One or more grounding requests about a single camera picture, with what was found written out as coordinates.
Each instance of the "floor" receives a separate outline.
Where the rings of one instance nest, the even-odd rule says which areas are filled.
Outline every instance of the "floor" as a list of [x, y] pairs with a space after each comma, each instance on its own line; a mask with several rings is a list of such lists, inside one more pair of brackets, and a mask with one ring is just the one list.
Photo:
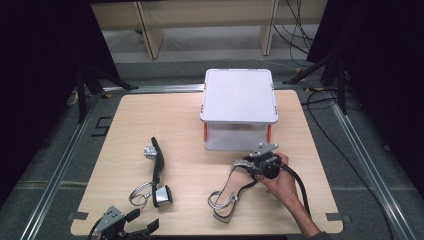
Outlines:
[[[304, 26], [312, 38], [317, 28], [317, 25]], [[278, 29], [290, 40], [290, 34], [281, 27]], [[293, 26], [287, 26], [287, 29], [292, 31]], [[305, 61], [306, 54], [290, 48], [276, 31], [273, 32], [270, 56], [263, 56], [254, 27], [168, 29], [156, 60], [148, 58], [142, 36], [133, 30], [107, 31], [104, 36], [122, 79], [143, 86], [141, 93], [172, 91], [177, 89], [177, 85], [179, 89], [185, 86], [193, 87], [202, 83], [208, 68], [270, 69], [276, 88], [294, 89], [302, 103], [311, 95], [311, 92], [305, 89], [320, 87], [322, 70], [299, 84], [281, 83], [296, 76], [296, 70], [304, 70], [311, 64]], [[301, 39], [295, 39], [294, 43], [307, 51]], [[103, 84], [105, 88], [114, 89], [114, 85], [108, 82]], [[82, 136], [76, 142], [75, 151], [65, 156], [74, 131], [80, 127], [76, 122], [77, 105], [72, 105], [74, 96], [70, 96], [69, 109], [46, 140], [46, 146], [34, 157], [0, 211], [0, 239], [26, 239], [27, 236], [31, 236], [31, 239], [85, 239], [70, 233], [72, 219], [75, 217], [72, 214], [78, 209], [105, 139], [104, 136], [94, 136], [103, 132], [103, 129], [96, 128], [96, 124], [101, 117], [113, 119], [122, 96], [120, 92], [100, 99], [87, 96], [94, 106], [90, 120], [82, 128]], [[317, 93], [312, 100], [329, 97], [329, 92]], [[400, 215], [389, 214], [388, 221], [394, 239], [424, 239], [423, 199], [390, 151], [384, 148], [384, 139], [379, 136], [372, 121], [362, 111], [354, 93], [348, 92], [347, 109], [348, 120], [365, 146], [373, 165], [378, 169], [383, 186], [386, 186], [390, 193], [392, 199], [389, 202], [395, 203], [383, 207], [387, 211], [392, 209], [390, 207], [400, 210]], [[344, 222], [344, 230], [339, 234], [332, 234], [332, 238], [389, 239], [388, 227], [383, 217], [383, 212], [386, 211], [379, 209], [377, 201], [370, 194], [373, 192], [378, 195], [379, 190], [372, 185], [374, 180], [369, 177], [367, 168], [358, 157], [357, 149], [352, 147], [351, 140], [346, 136], [334, 101], [311, 104], [310, 111], [305, 105], [305, 116]], [[111, 119], [104, 119], [102, 124], [110, 124]], [[49, 183], [57, 176], [56, 169], [64, 160], [68, 161], [67, 165], [63, 166], [65, 171], [59, 179], [59, 185], [54, 188], [49, 198], [51, 202], [46, 205], [45, 214], [39, 217], [41, 223], [36, 225], [34, 232], [30, 234], [26, 230], [28, 222], [34, 217], [34, 209], [39, 206], [39, 200], [51, 186]], [[365, 184], [358, 175], [364, 178]], [[288, 239], [302, 239], [302, 236], [289, 235]]]

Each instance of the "white lid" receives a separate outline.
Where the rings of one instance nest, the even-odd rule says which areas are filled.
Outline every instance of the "white lid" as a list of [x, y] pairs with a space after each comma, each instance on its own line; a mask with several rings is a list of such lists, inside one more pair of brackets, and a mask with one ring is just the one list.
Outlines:
[[278, 111], [271, 72], [267, 69], [208, 70], [200, 119], [206, 123], [276, 123]]

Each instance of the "metal bracket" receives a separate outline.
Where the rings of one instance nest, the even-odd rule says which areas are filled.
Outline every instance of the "metal bracket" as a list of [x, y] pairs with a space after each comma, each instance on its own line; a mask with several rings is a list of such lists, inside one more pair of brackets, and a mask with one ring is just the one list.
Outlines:
[[102, 220], [97, 225], [96, 229], [94, 229], [94, 234], [98, 234], [120, 220], [125, 218], [125, 214], [119, 211], [116, 207], [110, 206], [109, 209], [104, 214]]
[[253, 149], [253, 151], [250, 153], [250, 157], [260, 157], [277, 148], [278, 148], [278, 144], [259, 143], [258, 148]]

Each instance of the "metal rail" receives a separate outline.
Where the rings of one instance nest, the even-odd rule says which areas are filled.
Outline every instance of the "metal rail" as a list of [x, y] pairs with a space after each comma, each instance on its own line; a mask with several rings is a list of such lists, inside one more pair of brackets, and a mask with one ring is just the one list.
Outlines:
[[77, 125], [75, 131], [72, 135], [71, 140], [69, 141], [65, 152], [62, 155], [62, 158], [59, 161], [59, 164], [53, 173], [52, 178], [50, 179], [47, 187], [44, 189], [44, 193], [41, 196], [40, 201], [35, 207], [28, 224], [22, 234], [21, 240], [35, 239], [35, 236], [38, 233], [38, 230], [41, 227], [41, 224], [44, 221], [44, 218], [47, 215], [47, 212], [53, 202], [54, 197], [56, 196], [57, 190], [61, 184], [62, 178], [68, 169], [68, 166], [71, 162], [71, 159], [74, 155], [75, 148], [78, 145], [78, 142], [81, 139], [82, 134], [84, 133], [88, 122], [90, 120], [91, 113], [93, 112], [94, 107], [96, 106], [100, 96], [93, 96], [92, 101], [88, 106], [88, 112], [86, 117], [81, 123]]
[[[333, 92], [329, 92], [328, 94], [330, 95], [330, 97], [336, 97]], [[409, 223], [406, 220], [402, 209], [400, 208], [399, 204], [397, 203], [396, 199], [388, 188], [386, 182], [380, 175], [364, 144], [356, 133], [355, 128], [350, 122], [349, 117], [347, 115], [344, 115], [337, 105], [333, 105], [333, 110], [336, 113], [336, 116], [338, 117], [350, 143], [352, 144], [358, 156], [359, 162], [361, 163], [362, 167], [365, 170], [365, 173], [367, 174], [371, 182], [371, 185], [374, 187], [378, 198], [383, 204], [383, 207], [387, 215], [389, 216], [393, 227], [398, 233], [399, 238], [404, 240], [417, 239], [411, 227], [409, 226]]]

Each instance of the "silver metal part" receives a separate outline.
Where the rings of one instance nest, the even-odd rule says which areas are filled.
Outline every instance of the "silver metal part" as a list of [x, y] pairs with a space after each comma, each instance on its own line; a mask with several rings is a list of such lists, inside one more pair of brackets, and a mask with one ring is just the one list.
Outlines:
[[242, 159], [242, 160], [235, 160], [233, 162], [232, 169], [234, 169], [237, 166], [242, 166], [242, 167], [247, 167], [247, 168], [252, 168], [252, 169], [255, 169], [256, 168], [255, 164], [253, 164], [252, 162], [249, 162], [247, 160], [244, 160], [244, 159]]
[[100, 220], [99, 225], [97, 225], [96, 229], [94, 229], [94, 234], [98, 234], [103, 232], [108, 227], [117, 223], [118, 221], [125, 218], [125, 214], [119, 211], [116, 207], [110, 206], [108, 210], [103, 215], [102, 220]]
[[171, 197], [168, 195], [166, 186], [163, 186], [156, 190], [156, 202], [158, 206], [165, 205], [171, 201]]
[[155, 147], [147, 146], [144, 148], [144, 156], [146, 158], [155, 161], [157, 155], [158, 155], [158, 152], [156, 151]]
[[259, 143], [258, 148], [253, 149], [253, 151], [250, 153], [251, 157], [260, 157], [266, 153], [271, 152], [274, 149], [278, 148], [278, 144], [263, 144]]
[[208, 197], [208, 204], [211, 208], [216, 209], [216, 210], [221, 210], [221, 209], [228, 207], [230, 205], [231, 201], [235, 201], [235, 202], [239, 201], [239, 198], [236, 195], [234, 195], [234, 193], [231, 193], [230, 197], [228, 197], [228, 199], [223, 204], [213, 203], [212, 197], [217, 196], [217, 195], [219, 196], [220, 194], [221, 194], [220, 191], [216, 191], [216, 192], [211, 193], [211, 195]]
[[[141, 193], [141, 191], [143, 191], [146, 188], [153, 186], [153, 184], [156, 184], [156, 183], [147, 182], [147, 183], [144, 183], [144, 184], [138, 186], [136, 189], [134, 189], [134, 191], [128, 197], [128, 200], [130, 201], [130, 203], [134, 206], [145, 206], [149, 197], [152, 196], [152, 192], [148, 192], [148, 193], [144, 194], [144, 193]], [[143, 202], [142, 203], [134, 203], [133, 200], [136, 199], [137, 197], [143, 198], [144, 199]]]

